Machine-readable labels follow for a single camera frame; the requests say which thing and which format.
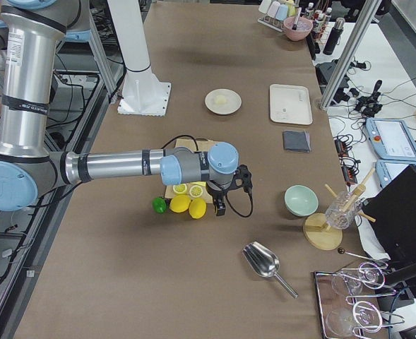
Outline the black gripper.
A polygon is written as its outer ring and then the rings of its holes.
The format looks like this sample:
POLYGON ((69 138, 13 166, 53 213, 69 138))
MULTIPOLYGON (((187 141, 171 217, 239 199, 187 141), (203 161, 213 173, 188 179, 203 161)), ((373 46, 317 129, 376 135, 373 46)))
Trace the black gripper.
POLYGON ((233 174, 227 175, 227 181, 224 184, 220 183, 220 179, 210 180, 206 183, 207 192, 213 198, 213 205, 216 216, 223 216, 226 212, 226 205, 224 200, 229 201, 228 193, 237 189, 242 189, 253 201, 251 181, 252 174, 246 165, 240 165, 233 174))

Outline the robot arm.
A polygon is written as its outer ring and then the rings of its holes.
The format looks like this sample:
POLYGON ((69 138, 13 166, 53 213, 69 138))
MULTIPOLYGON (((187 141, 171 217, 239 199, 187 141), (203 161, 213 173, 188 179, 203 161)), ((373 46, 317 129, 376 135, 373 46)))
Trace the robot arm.
POLYGON ((219 142, 208 151, 174 149, 124 153, 49 152, 44 147, 57 45, 73 32, 89 32, 87 1, 4 1, 8 26, 0 121, 0 211, 33 207, 60 186, 94 179, 158 174, 167 185, 205 182, 216 215, 228 193, 252 192, 251 173, 237 149, 219 142))

